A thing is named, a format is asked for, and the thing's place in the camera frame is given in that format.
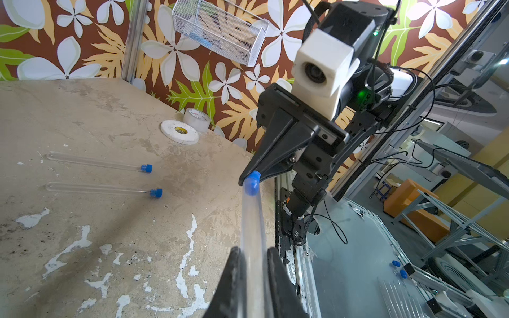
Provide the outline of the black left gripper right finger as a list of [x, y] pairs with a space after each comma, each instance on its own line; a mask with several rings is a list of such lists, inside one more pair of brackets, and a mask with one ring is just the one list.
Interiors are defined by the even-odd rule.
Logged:
[[269, 288], [274, 317], [277, 318], [305, 318], [304, 311], [291, 283], [286, 267], [279, 257], [278, 249], [270, 247], [267, 250]]

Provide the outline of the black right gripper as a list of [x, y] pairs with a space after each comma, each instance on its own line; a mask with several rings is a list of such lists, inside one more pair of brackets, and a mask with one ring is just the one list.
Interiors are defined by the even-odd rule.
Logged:
[[294, 170], [294, 189], [314, 199], [360, 144], [358, 125], [341, 129], [278, 84], [259, 95], [257, 124], [265, 135], [239, 177], [240, 186], [253, 171], [264, 180]]

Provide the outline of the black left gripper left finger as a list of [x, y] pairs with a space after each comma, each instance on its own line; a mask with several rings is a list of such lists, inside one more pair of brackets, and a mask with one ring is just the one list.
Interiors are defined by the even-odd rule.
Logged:
[[229, 253], [217, 289], [204, 317], [245, 317], [247, 275], [245, 257], [238, 246]]

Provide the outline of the blue stopper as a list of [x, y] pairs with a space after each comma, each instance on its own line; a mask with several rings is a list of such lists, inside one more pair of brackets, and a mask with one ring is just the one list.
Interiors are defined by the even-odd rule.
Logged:
[[251, 172], [243, 182], [244, 192], [248, 196], [258, 196], [260, 193], [261, 174], [257, 171]]
[[151, 164], [144, 164], [141, 166], [141, 172], [144, 172], [144, 173], [151, 173], [152, 172], [152, 165]]
[[149, 195], [154, 198], [161, 198], [163, 196], [163, 189], [151, 189]]

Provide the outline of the blue stopper front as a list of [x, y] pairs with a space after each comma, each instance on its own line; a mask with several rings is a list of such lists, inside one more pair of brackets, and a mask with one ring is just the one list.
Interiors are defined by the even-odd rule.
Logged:
[[243, 182], [244, 192], [248, 196], [258, 196], [260, 193], [261, 174], [257, 171], [251, 172]]

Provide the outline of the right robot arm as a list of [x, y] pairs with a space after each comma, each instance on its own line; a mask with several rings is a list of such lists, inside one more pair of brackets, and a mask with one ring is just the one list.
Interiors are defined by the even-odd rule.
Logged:
[[318, 200], [353, 151], [389, 126], [395, 103], [416, 83], [379, 60], [397, 9], [362, 1], [310, 8], [290, 90], [274, 83], [259, 95], [261, 145], [239, 185], [294, 171], [294, 193]]

